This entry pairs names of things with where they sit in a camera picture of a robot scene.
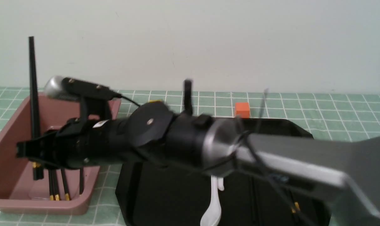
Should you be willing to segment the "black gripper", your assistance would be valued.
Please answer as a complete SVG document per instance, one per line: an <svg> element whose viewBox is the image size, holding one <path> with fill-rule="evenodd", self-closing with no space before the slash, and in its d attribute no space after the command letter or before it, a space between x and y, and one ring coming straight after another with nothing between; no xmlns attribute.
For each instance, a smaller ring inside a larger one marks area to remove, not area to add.
<svg viewBox="0 0 380 226"><path fill-rule="evenodd" d="M18 142L15 157L41 159L47 169L122 164L127 160L126 124L126 118L99 121L82 134L64 137L60 136L61 130L49 130L43 139Z"/></svg>

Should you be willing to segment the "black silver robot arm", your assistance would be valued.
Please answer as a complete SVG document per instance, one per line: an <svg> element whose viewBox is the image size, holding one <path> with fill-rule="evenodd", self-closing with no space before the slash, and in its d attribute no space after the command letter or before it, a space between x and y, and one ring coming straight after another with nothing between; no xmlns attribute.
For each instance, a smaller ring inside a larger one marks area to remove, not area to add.
<svg viewBox="0 0 380 226"><path fill-rule="evenodd" d="M192 81L184 111L163 101L138 105L127 118L106 119L108 101L123 95L95 83L49 80L46 96L79 102L80 117L55 132L17 143L17 158L47 170L150 162L225 177L265 179L297 213L282 187L319 199L341 226L380 226L380 136L357 142L264 135L242 120L193 116Z"/></svg>

